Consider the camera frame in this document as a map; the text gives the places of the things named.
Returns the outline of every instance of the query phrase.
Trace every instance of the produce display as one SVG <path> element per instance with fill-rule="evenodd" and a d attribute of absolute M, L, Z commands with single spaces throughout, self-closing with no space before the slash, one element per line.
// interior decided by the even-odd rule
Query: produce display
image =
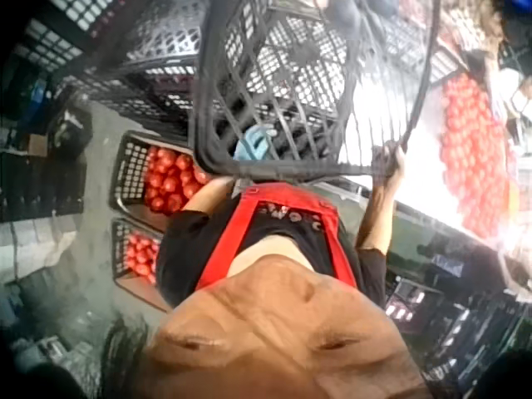
<path fill-rule="evenodd" d="M 135 231 L 127 237 L 124 263 L 139 276 L 145 277 L 155 285 L 155 265 L 159 253 L 159 241 Z"/>
<path fill-rule="evenodd" d="M 153 145 L 147 162 L 144 201 L 156 213 L 179 211 L 210 180 L 190 155 L 167 148 Z"/>
<path fill-rule="evenodd" d="M 446 186 L 459 200 L 463 226 L 483 239 L 495 237 L 507 208 L 505 128 L 493 118 L 487 94 L 466 74 L 448 81 L 444 93 Z"/>

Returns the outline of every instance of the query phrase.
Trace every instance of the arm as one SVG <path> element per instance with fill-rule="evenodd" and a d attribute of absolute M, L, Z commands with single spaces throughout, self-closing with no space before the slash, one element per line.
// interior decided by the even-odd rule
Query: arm
<path fill-rule="evenodd" d="M 218 177 L 211 180 L 198 191 L 182 210 L 196 210 L 211 216 L 222 204 L 233 189 L 232 177 Z"/>
<path fill-rule="evenodd" d="M 397 168 L 390 178 L 373 179 L 372 196 L 358 230 L 356 249 L 377 249 L 384 255 L 388 252 L 392 241 L 394 197 L 404 176 L 404 153 L 400 146 L 395 159 Z"/>

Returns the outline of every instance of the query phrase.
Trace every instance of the hand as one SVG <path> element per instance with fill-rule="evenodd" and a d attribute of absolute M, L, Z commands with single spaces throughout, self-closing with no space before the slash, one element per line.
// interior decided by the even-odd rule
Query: hand
<path fill-rule="evenodd" d="M 383 147 L 373 147 L 373 189 L 382 187 L 386 194 L 395 195 L 405 177 L 405 153 L 400 143 L 388 141 Z"/>

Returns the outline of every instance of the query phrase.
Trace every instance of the crate of tomatoes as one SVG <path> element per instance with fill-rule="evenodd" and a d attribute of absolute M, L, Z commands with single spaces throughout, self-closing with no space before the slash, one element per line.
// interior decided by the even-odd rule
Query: crate of tomatoes
<path fill-rule="evenodd" d="M 116 157 L 109 203 L 123 215 L 164 232 L 210 177 L 185 142 L 128 131 Z"/>
<path fill-rule="evenodd" d="M 483 239 L 494 238 L 509 205 L 505 127 L 493 117 L 486 92 L 465 73 L 446 83 L 444 95 L 446 186 L 458 199 L 463 227 Z"/>
<path fill-rule="evenodd" d="M 163 312 L 170 311 L 155 287 L 155 266 L 162 234 L 125 219 L 113 220 L 111 232 L 115 284 Z"/>

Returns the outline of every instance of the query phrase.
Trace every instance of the person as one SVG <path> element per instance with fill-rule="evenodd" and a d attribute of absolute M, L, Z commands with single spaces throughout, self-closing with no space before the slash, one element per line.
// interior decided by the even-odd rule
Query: person
<path fill-rule="evenodd" d="M 266 183 L 228 199 L 233 180 L 210 181 L 160 245 L 157 284 L 175 310 L 146 348 L 122 348 L 136 367 L 104 384 L 106 397 L 126 397 L 117 384 L 160 398 L 430 397 L 382 309 L 396 148 L 380 152 L 397 167 L 374 179 L 355 243 L 335 207 L 303 189 Z"/>

